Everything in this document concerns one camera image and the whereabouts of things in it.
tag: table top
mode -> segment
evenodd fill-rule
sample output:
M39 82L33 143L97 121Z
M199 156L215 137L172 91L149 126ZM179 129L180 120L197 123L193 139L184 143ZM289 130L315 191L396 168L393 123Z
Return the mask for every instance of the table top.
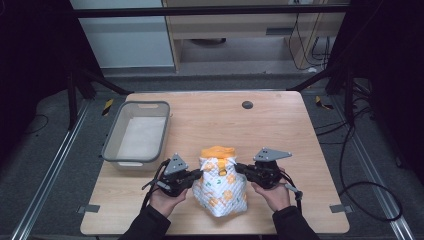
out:
M262 148L289 151L292 157L278 160L304 193L303 215L317 233L345 233L349 223L344 212L332 213L339 205L332 177L316 138L302 96L285 91L164 92L135 93L129 100L163 100L170 104L170 126L165 158L178 153L199 168L201 149L215 145L234 147L237 162L253 164ZM242 103L250 101L253 108ZM104 162L90 205L97 213L86 212L81 232L86 235L120 235L138 215L147 190L141 187L154 172L117 170ZM169 220L168 235L192 234L274 234L269 209L262 196L248 183L248 210L222 218L212 216L195 200L192 191L177 205Z

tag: black sleeve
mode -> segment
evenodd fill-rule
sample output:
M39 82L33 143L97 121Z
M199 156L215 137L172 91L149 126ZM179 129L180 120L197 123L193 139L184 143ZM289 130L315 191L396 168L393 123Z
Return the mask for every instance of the black sleeve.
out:
M141 210L130 228L119 240L159 240L165 236L171 222L152 206Z
M272 215L278 238L284 240L319 239L318 235L309 227L305 218L295 206L290 206Z

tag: orange and white bag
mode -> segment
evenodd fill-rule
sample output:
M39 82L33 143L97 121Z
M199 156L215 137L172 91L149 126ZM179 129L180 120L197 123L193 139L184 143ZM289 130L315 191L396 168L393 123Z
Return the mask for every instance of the orange and white bag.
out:
M235 164L234 148L214 146L201 151L203 176L194 182L193 194L215 217L247 210L246 177L236 172Z

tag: hand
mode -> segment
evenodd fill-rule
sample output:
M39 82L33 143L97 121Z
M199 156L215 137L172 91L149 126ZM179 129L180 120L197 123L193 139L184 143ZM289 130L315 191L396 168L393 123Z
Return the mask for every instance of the hand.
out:
M251 185L255 192L265 198L271 210L276 212L290 206L289 190L284 186L286 183L285 179L281 179L280 183L272 189L263 189L254 182Z
M175 206L186 198L188 189L184 189L178 197L170 197L160 189L154 190L150 197L150 206L160 212L164 217L169 217Z

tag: person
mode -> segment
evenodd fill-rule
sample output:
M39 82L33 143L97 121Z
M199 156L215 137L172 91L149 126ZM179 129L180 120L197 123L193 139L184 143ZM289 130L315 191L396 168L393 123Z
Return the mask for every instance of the person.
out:
M281 179L277 187L263 189L256 183L251 183L256 193L265 198L268 206L274 211L272 219L278 239L297 240L319 239L310 228L302 214L290 204L289 191L284 187L285 180ZM186 198L185 189L178 197L169 197L162 191L154 191L149 205L140 211L129 229L119 240L158 240L162 239L171 222L167 219L178 203Z

